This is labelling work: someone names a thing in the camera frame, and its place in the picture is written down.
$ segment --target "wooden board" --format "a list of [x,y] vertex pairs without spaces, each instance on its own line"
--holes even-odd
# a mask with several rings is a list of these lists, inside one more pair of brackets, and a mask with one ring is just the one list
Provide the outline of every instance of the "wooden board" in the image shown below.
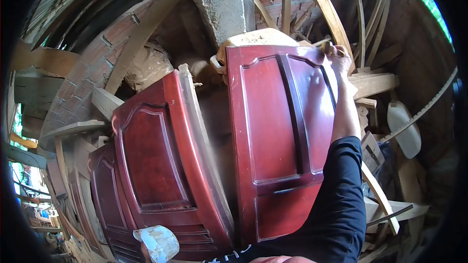
[[[382,207],[383,213],[385,215],[390,215],[393,213],[392,207],[389,204],[387,196],[383,193],[382,188],[378,184],[375,177],[372,175],[371,171],[367,168],[366,164],[363,162],[361,165],[362,170],[362,177],[367,182],[369,187],[371,188],[372,192],[374,193],[377,201],[379,202],[380,206]],[[400,229],[400,224],[398,224],[398,220],[395,217],[390,219],[390,228],[392,229],[393,235],[397,235]]]
[[106,123],[98,120],[90,120],[84,122],[76,122],[67,126],[57,128],[55,130],[49,131],[42,135],[41,137],[48,136],[60,136],[60,135],[72,135],[84,131],[96,130],[106,126]]
[[281,31],[289,35],[291,22],[291,0],[281,1]]
[[78,61],[78,57],[78,54],[72,52],[47,47],[38,47],[31,51],[30,44],[19,39],[10,69],[21,70],[32,65],[47,71],[49,76],[65,78]]
[[379,29],[377,30],[377,35],[375,36],[374,42],[372,44],[371,52],[366,60],[366,66],[371,66],[374,61],[375,54],[380,46],[380,41],[382,41],[383,32],[385,30],[385,25],[387,24],[387,18],[389,17],[390,10],[390,0],[385,0],[385,5],[382,13],[382,17],[379,23]]
[[114,96],[110,92],[96,87],[93,88],[91,102],[109,121],[112,118],[112,112],[124,103],[124,101]]
[[148,8],[143,18],[140,19],[138,26],[133,30],[130,39],[120,54],[106,84],[106,91],[115,94],[130,69],[137,52],[148,41],[151,34],[179,1],[180,0],[155,0]]
[[368,78],[348,77],[358,92],[353,96],[355,100],[389,91],[398,86],[398,77],[394,74],[377,75]]
[[364,61],[366,59],[366,27],[364,19],[364,7],[362,5],[362,0],[356,0],[356,6],[358,9],[358,22],[359,22],[359,45],[360,53],[358,53],[358,67],[364,67]]
[[23,138],[21,138],[21,136],[19,136],[18,134],[16,134],[14,131],[11,132],[10,140],[13,141],[13,142],[17,142],[17,143],[23,145],[23,146],[26,147],[27,149],[35,149],[35,148],[38,147],[38,143],[37,143],[37,142],[34,142],[34,141],[32,141],[32,140],[29,140],[29,139],[23,139]]
[[400,43],[394,44],[380,52],[375,56],[371,69],[380,68],[382,65],[389,63],[403,52],[403,45]]
[[234,79],[229,103],[246,242],[295,232],[313,206],[335,115],[336,80],[323,55],[314,47],[226,48],[228,79]]
[[266,24],[266,26],[268,26],[269,28],[279,30],[278,26],[276,25],[276,23],[274,22],[274,20],[270,16],[270,14],[268,14],[268,11],[265,9],[265,7],[260,2],[260,0],[254,0],[254,3],[255,3],[255,8],[258,10],[258,13],[260,14],[260,17],[262,18],[262,20]]
[[7,150],[7,157],[10,160],[39,169],[45,169],[47,166],[47,161],[42,155],[33,154],[32,152],[19,149],[10,144],[5,144],[5,149]]
[[[325,18],[328,26],[330,27],[331,33],[337,45],[343,45],[348,54],[353,59],[353,54],[351,50],[351,46],[348,41],[348,37],[346,36],[346,32],[344,31],[343,25],[341,23],[338,14],[336,13],[335,8],[330,0],[313,0],[319,6],[320,10],[322,11],[323,17]],[[351,63],[351,68],[349,69],[348,74],[350,75],[355,69],[354,62]]]

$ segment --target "curved wooden strip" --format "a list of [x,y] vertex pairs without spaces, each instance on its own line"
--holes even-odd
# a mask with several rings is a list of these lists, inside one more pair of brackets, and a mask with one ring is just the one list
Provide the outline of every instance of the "curved wooden strip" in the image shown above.
[[106,84],[106,91],[115,94],[127,74],[128,69],[130,69],[130,64],[132,64],[137,52],[148,41],[151,34],[179,1],[180,0],[155,0],[153,2],[138,26],[132,32],[122,54],[120,54],[114,70],[110,74],[109,81]]
[[366,59],[366,27],[364,21],[364,7],[362,0],[356,0],[356,6],[358,8],[358,21],[359,21],[359,45],[360,52],[356,53],[358,59],[358,67],[364,67],[364,60]]
[[387,18],[389,16],[389,9],[390,9],[390,0],[385,0],[385,7],[383,9],[382,18],[380,19],[379,29],[377,31],[377,35],[375,36],[374,43],[372,44],[371,52],[366,61],[366,67],[370,67],[372,61],[374,61],[375,54],[377,53],[377,49],[379,48],[380,41],[382,41],[383,32],[385,30],[385,25],[387,24]]
[[[337,45],[343,45],[348,50],[349,55],[353,58],[352,50],[346,32],[344,31],[343,25],[341,23],[338,14],[336,13],[335,7],[330,0],[313,0],[319,6],[322,11],[323,17],[330,27],[331,33]],[[354,62],[351,63],[351,68],[349,69],[348,74],[350,75],[356,66]]]
[[270,14],[268,13],[268,11],[266,11],[265,7],[263,6],[263,4],[260,2],[260,0],[254,0],[254,3],[255,3],[255,8],[258,10],[258,13],[260,13],[260,17],[262,18],[263,22],[269,27],[269,28],[273,28],[273,29],[278,29],[278,26],[275,24],[275,22],[273,21],[272,17],[270,16]]

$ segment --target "wooden stick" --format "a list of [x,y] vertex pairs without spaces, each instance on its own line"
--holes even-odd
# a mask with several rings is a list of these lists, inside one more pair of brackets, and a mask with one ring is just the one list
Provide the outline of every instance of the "wooden stick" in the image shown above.
[[[389,204],[387,196],[385,196],[385,193],[383,192],[382,188],[380,187],[377,180],[372,175],[371,171],[369,171],[369,169],[367,168],[364,162],[361,165],[361,170],[362,170],[362,177],[367,182],[367,184],[369,184],[369,187],[374,193],[375,198],[377,199],[380,206],[382,207],[383,213],[385,213],[385,215],[392,214],[393,210]],[[390,219],[390,228],[392,229],[393,235],[398,234],[398,231],[400,230],[400,224],[398,223],[398,220],[395,217],[392,217]]]
[[366,59],[366,28],[364,21],[364,7],[362,5],[362,0],[356,0],[356,6],[358,8],[358,21],[359,21],[359,45],[360,53],[357,55],[358,67],[364,67],[364,61]]
[[265,9],[263,4],[260,2],[260,0],[254,0],[254,3],[255,3],[255,8],[258,10],[258,13],[260,14],[260,17],[262,18],[262,20],[266,24],[266,26],[268,26],[269,28],[279,30],[278,26],[273,21],[272,17],[268,13],[268,11]]
[[[344,31],[341,20],[338,17],[335,7],[331,3],[331,1],[330,0],[313,0],[313,1],[319,6],[320,10],[322,11],[323,17],[325,18],[325,21],[330,27],[332,36],[335,39],[336,44],[343,45],[347,49],[351,58],[353,58],[351,45],[348,41],[348,36],[346,35],[346,32]],[[354,71],[355,68],[356,66],[354,65],[354,62],[352,62],[351,68],[348,71],[348,75],[350,75]]]
[[289,35],[291,20],[291,0],[282,0],[281,5],[281,31]]

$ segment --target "raised door panel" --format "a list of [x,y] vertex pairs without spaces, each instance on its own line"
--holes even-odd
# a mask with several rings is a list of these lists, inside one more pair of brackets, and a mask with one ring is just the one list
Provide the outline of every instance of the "raised door panel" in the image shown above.
[[316,48],[226,49],[243,243],[299,229],[323,180],[336,79]]
[[114,143],[90,153],[88,167],[96,213],[112,254],[120,262],[144,262],[140,242],[133,237],[138,228],[123,193]]
[[175,258],[198,260],[231,249],[232,231],[226,223],[229,209],[217,207],[219,194],[199,154],[185,103],[174,71],[117,108],[112,129],[138,228],[169,228],[180,243]]

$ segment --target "wooden beam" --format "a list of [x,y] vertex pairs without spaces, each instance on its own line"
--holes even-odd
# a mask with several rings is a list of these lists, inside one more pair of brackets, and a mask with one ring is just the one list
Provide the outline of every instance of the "wooden beam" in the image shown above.
[[45,169],[47,166],[47,161],[42,155],[33,154],[10,144],[6,144],[6,149],[7,157],[15,162],[39,169]]
[[21,138],[21,136],[19,136],[18,134],[16,134],[15,132],[11,132],[11,135],[10,135],[10,140],[13,141],[13,142],[17,142],[21,145],[23,145],[24,147],[26,147],[27,149],[35,149],[38,147],[38,143],[37,142],[34,142],[32,140],[29,140],[29,139],[23,139]]
[[21,70],[34,66],[42,68],[49,76],[65,78],[78,57],[76,53],[47,47],[38,47],[31,51],[31,46],[19,39],[10,67],[11,70]]
[[93,88],[91,102],[109,121],[112,119],[112,112],[124,103],[118,97],[101,88]]
[[363,106],[370,109],[375,109],[377,107],[377,100],[373,100],[371,98],[363,97],[358,100],[355,100],[354,102],[359,106]]
[[148,41],[149,37],[162,23],[166,16],[180,0],[155,0],[148,8],[140,23],[135,27],[130,39],[120,54],[109,80],[106,84],[106,91],[115,94],[122,80],[130,69],[137,52]]
[[260,2],[260,0],[254,0],[254,3],[255,3],[255,8],[258,10],[258,13],[260,14],[260,17],[262,18],[262,20],[266,24],[266,26],[268,26],[269,28],[279,30],[278,26],[275,23],[275,21],[272,19],[270,14],[268,14],[268,11],[266,11],[265,7]]
[[385,30],[385,25],[387,24],[387,19],[389,17],[389,10],[390,10],[390,0],[385,0],[385,6],[383,9],[382,18],[380,19],[379,29],[377,31],[377,35],[375,36],[374,43],[372,44],[371,52],[367,57],[366,66],[371,66],[372,62],[374,61],[375,54],[379,49],[380,42],[382,41],[383,32]]
[[289,35],[291,21],[291,0],[282,0],[281,4],[281,31]]
[[[338,14],[336,13],[335,7],[331,3],[330,0],[313,0],[319,6],[320,10],[322,11],[323,17],[327,22],[328,26],[330,27],[331,33],[337,45],[343,45],[348,54],[353,59],[352,50],[350,43],[348,41],[348,37],[346,36],[346,32],[344,31],[343,25],[341,23]],[[348,74],[350,75],[356,66],[354,62],[351,63],[351,68],[349,69]]]
[[380,52],[375,56],[371,69],[380,68],[382,65],[389,63],[403,52],[403,45],[396,43]]
[[45,133],[41,137],[49,137],[49,136],[58,136],[58,135],[72,135],[76,134],[79,132],[84,132],[84,131],[90,131],[90,130],[95,130],[101,127],[106,126],[106,123],[103,121],[98,121],[98,120],[90,120],[90,121],[84,121],[84,122],[76,122],[67,126],[63,126],[60,128],[57,128],[55,130],[49,131]]
[[359,45],[360,53],[357,53],[358,67],[364,67],[364,61],[366,59],[366,27],[364,20],[364,7],[362,0],[356,0],[356,6],[358,8],[358,22],[359,22]]
[[[389,204],[387,196],[383,193],[382,188],[378,184],[375,177],[372,175],[371,171],[367,168],[366,164],[363,162],[361,165],[362,170],[362,177],[367,182],[369,187],[371,188],[372,192],[374,193],[377,201],[379,202],[380,206],[382,207],[383,213],[385,215],[390,215],[393,213],[392,207]],[[392,229],[393,235],[397,235],[400,229],[400,224],[398,224],[398,220],[396,217],[392,217],[390,219],[390,228]]]
[[348,79],[358,89],[354,100],[392,90],[399,84],[398,77],[394,74],[375,75],[367,78],[349,76]]

